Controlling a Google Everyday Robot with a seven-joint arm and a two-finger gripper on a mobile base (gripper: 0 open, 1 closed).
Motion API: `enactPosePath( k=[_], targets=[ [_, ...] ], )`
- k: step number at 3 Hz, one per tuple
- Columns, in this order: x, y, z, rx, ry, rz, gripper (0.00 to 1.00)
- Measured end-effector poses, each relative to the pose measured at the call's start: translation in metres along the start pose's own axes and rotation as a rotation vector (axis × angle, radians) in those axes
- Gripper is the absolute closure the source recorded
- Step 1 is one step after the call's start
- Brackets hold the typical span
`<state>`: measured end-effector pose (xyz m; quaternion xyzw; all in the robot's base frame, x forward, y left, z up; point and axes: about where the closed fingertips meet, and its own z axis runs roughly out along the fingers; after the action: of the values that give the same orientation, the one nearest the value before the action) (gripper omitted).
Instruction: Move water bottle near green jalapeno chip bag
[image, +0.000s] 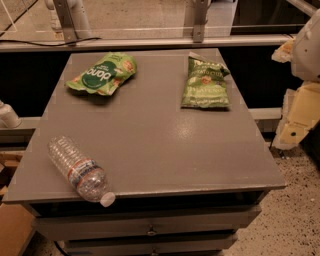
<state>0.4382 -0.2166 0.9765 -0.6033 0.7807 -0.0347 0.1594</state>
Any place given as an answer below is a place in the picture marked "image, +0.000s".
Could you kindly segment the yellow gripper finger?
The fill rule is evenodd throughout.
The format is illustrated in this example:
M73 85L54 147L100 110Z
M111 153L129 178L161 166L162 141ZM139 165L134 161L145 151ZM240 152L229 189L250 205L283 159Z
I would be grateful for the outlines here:
M320 121L320 84L303 82L297 90L287 89L281 114L272 146L290 150Z
M271 59L279 63L290 62L292 60L292 50L294 42L294 39L290 39L287 42L283 43L278 49L274 51Z

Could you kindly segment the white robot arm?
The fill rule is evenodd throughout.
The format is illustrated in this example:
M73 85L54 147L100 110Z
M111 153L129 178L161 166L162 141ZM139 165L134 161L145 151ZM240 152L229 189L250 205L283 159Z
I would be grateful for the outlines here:
M290 150L320 121L320 9L294 39L273 53L272 59L290 62L292 74L303 81L298 89L286 91L272 142L277 149Z

